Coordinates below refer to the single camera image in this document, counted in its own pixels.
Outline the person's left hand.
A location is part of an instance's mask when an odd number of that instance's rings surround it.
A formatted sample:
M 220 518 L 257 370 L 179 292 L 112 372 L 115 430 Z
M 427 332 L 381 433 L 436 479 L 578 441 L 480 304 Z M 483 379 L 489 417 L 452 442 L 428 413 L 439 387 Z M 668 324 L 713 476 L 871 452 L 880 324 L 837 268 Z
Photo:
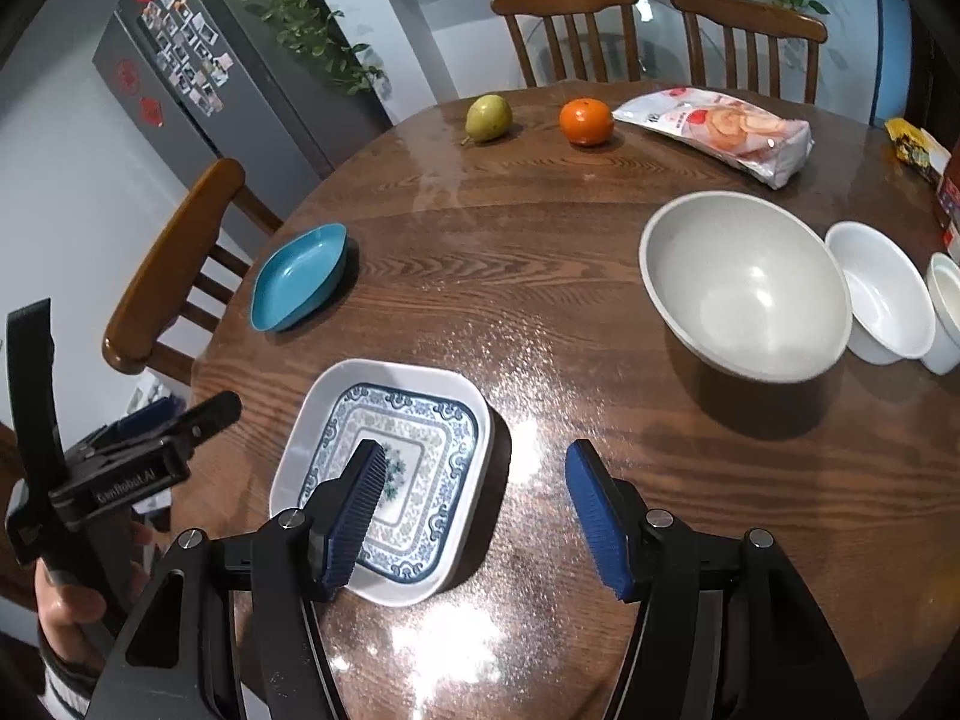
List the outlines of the person's left hand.
M 106 609 L 103 597 L 86 587 L 57 585 L 42 559 L 34 564 L 34 594 L 39 628 L 50 650 L 71 667 L 99 673 L 106 660 L 86 637 L 85 628 L 101 621 Z

